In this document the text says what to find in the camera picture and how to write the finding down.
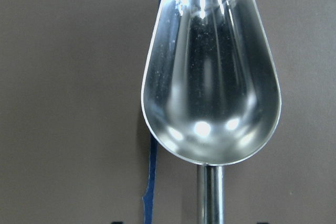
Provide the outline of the metal ice scoop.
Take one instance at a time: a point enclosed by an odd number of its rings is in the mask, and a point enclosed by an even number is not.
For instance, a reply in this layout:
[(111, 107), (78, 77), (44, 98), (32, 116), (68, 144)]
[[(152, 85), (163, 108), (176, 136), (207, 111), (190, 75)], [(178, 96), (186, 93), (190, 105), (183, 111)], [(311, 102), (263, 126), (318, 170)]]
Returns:
[(224, 169), (260, 151), (280, 118), (255, 0), (161, 0), (141, 88), (144, 120), (197, 165), (199, 223), (224, 223)]

